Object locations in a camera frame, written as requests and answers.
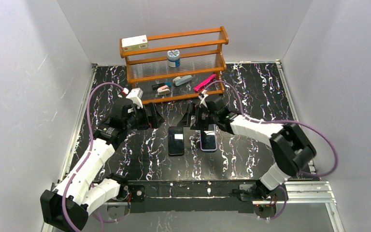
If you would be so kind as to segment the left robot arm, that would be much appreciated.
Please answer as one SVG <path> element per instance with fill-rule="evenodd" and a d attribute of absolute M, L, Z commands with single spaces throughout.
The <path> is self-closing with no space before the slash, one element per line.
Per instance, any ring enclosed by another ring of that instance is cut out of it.
<path fill-rule="evenodd" d="M 101 205 L 120 195 L 128 180 L 119 174 L 107 175 L 91 187 L 96 175 L 132 130 L 157 129 L 165 121 L 154 103 L 143 104 L 140 88 L 123 89 L 125 98 L 113 107 L 95 130 L 90 143 L 72 171 L 53 190 L 40 197 L 43 220 L 65 232 L 80 232 L 88 217 Z"/>

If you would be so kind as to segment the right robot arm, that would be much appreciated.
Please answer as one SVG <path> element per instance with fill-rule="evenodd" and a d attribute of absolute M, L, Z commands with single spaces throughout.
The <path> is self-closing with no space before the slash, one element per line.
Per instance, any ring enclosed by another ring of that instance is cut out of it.
<path fill-rule="evenodd" d="M 274 164 L 256 181 L 254 193 L 270 194 L 296 176 L 316 156 L 316 149 L 302 128 L 294 122 L 261 122 L 228 109 L 218 95 L 200 94 L 199 103 L 189 103 L 179 127 L 207 131 L 216 125 L 221 131 L 245 136 L 271 148 Z"/>

